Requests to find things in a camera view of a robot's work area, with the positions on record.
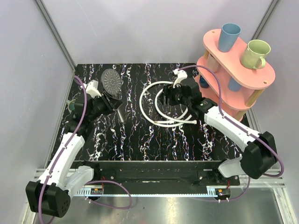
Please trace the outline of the grey shower head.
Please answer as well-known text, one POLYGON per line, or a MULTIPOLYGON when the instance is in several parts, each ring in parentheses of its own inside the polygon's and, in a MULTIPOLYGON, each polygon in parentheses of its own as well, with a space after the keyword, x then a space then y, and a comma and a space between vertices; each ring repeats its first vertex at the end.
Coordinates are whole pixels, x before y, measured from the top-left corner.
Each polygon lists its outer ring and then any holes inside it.
POLYGON ((114 69, 106 69, 101 75, 101 83, 105 92, 115 99, 120 99, 122 86, 121 76, 114 69))

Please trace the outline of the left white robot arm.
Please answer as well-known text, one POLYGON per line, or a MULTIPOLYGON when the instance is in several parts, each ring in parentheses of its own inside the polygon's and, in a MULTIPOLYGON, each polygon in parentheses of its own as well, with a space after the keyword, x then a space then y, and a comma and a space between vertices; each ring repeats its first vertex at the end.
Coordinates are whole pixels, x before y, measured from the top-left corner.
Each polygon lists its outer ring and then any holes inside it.
POLYGON ((32 212, 63 217, 71 199, 85 183, 95 185, 100 181, 99 166, 90 162, 84 162, 71 176, 67 174, 78 152, 91 136, 95 120, 101 115, 116 112, 121 104, 120 100, 106 93, 78 96, 51 163, 37 181, 29 181, 25 188, 32 212))

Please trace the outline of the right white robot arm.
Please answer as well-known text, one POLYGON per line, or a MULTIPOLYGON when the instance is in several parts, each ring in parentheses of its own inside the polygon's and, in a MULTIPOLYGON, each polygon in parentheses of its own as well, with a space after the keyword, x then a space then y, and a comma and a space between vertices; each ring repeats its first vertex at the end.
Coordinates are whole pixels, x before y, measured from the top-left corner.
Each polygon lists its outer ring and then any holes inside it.
POLYGON ((202 96, 194 79, 186 78, 180 84, 164 85, 160 101, 186 106, 194 119, 216 128, 242 150, 240 158, 223 161, 212 173, 214 183, 223 185, 229 177, 243 174, 258 179, 278 161, 271 133, 259 133, 220 110, 216 102, 202 96))

